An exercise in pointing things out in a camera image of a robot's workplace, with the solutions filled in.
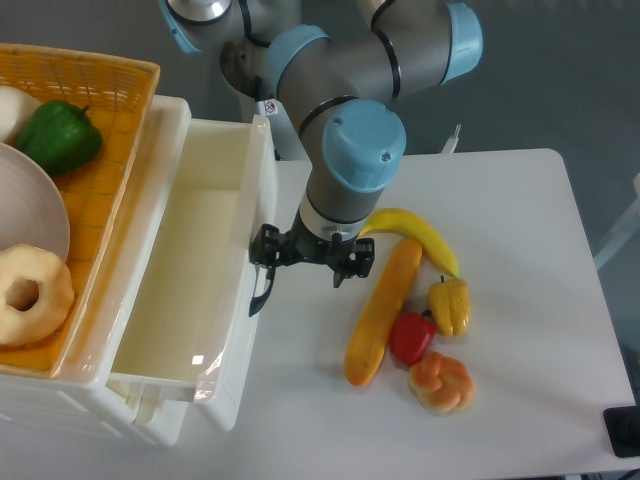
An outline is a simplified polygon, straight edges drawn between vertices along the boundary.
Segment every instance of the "light blue joint cap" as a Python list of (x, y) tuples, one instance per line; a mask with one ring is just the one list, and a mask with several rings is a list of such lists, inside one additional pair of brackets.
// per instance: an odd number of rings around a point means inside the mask
[(167, 23), (167, 26), (169, 27), (169, 31), (173, 35), (173, 39), (178, 45), (178, 48), (180, 49), (180, 51), (182, 53), (187, 53), (187, 54), (199, 52), (200, 49), (189, 41), (187, 36), (184, 34), (182, 29), (180, 28), (180, 25), (178, 25), (178, 22), (176, 21), (176, 19), (173, 18), (173, 15), (171, 15), (171, 12), (169, 11), (169, 7), (167, 7), (167, 0), (158, 0), (158, 7), (160, 8), (160, 13), (164, 18), (164, 21)]
[(350, 190), (373, 193), (398, 173), (407, 134), (398, 116), (374, 100), (341, 105), (327, 122), (322, 152), (333, 176)]
[(315, 25), (297, 25), (278, 35), (267, 51), (267, 62), (271, 84), (278, 90), (280, 77), (287, 65), (300, 50), (318, 38), (327, 38), (327, 34)]
[(473, 10), (464, 3), (447, 3), (451, 15), (451, 54), (442, 83), (473, 70), (482, 56), (482, 29)]

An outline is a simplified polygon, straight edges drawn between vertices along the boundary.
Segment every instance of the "table surface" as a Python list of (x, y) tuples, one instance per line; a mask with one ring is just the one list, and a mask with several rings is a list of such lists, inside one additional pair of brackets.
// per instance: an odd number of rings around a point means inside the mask
[[(309, 168), (278, 164), (283, 230)], [(471, 325), (431, 348), (468, 366), (477, 397), (467, 412), (424, 410), (389, 355), (365, 388), (342, 377), (351, 330), (399, 239), (376, 234), (367, 279), (336, 290), (326, 267), (278, 271), (231, 432), (193, 408), (168, 448), (2, 424), (2, 477), (464, 480), (639, 467), (613, 455), (602, 420), (633, 396), (560, 156), (407, 157), (379, 206), (420, 214), (458, 256)], [(424, 308), (438, 277), (425, 261), (410, 306)]]

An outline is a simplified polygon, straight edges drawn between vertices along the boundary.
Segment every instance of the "twisted bread roll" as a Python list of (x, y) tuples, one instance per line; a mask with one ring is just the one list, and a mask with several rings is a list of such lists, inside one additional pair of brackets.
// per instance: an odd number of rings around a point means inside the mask
[(464, 364), (438, 352), (427, 353), (409, 369), (409, 384), (422, 405), (442, 414), (466, 410), (475, 397)]
[(53, 333), (73, 303), (69, 268), (30, 245), (0, 252), (0, 345), (24, 345)]

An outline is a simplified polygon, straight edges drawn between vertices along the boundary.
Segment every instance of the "white plastic cabinet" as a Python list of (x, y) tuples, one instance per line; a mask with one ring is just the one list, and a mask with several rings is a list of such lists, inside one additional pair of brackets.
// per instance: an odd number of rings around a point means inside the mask
[(0, 420), (171, 445), (195, 404), (231, 429), (264, 282), (248, 247), (275, 215), (274, 160), (266, 118), (192, 120), (184, 100), (156, 96), (90, 320), (55, 378), (0, 375)]

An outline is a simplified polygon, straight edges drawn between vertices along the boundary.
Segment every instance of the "toy food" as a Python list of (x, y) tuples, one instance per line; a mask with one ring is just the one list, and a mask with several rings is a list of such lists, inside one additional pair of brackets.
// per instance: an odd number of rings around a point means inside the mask
[(51, 334), (73, 299), (71, 274), (56, 254), (24, 244), (0, 252), (0, 345)]
[(102, 135), (86, 112), (65, 100), (50, 100), (34, 112), (18, 136), (17, 148), (49, 175), (60, 175), (93, 159)]
[(458, 260), (438, 231), (424, 219), (402, 208), (383, 208), (374, 211), (360, 231), (360, 236), (371, 232), (396, 232), (415, 238), (422, 244), (427, 258), (442, 273), (451, 277), (460, 274)]
[(467, 367), (438, 352), (427, 353), (409, 368), (409, 385), (423, 406), (441, 414), (462, 412), (475, 398)]
[(393, 322), (411, 291), (421, 259), (422, 246), (412, 238), (401, 240), (392, 251), (344, 356), (344, 375), (352, 385), (366, 385), (378, 370)]
[(40, 101), (17, 88), (0, 86), (0, 143), (14, 145)]
[(459, 278), (445, 281), (444, 276), (440, 276), (440, 282), (429, 288), (427, 301), (440, 335), (450, 337), (467, 331), (471, 315), (467, 282)]
[(418, 312), (401, 313), (393, 323), (389, 349), (398, 361), (413, 365), (436, 335), (436, 328)]

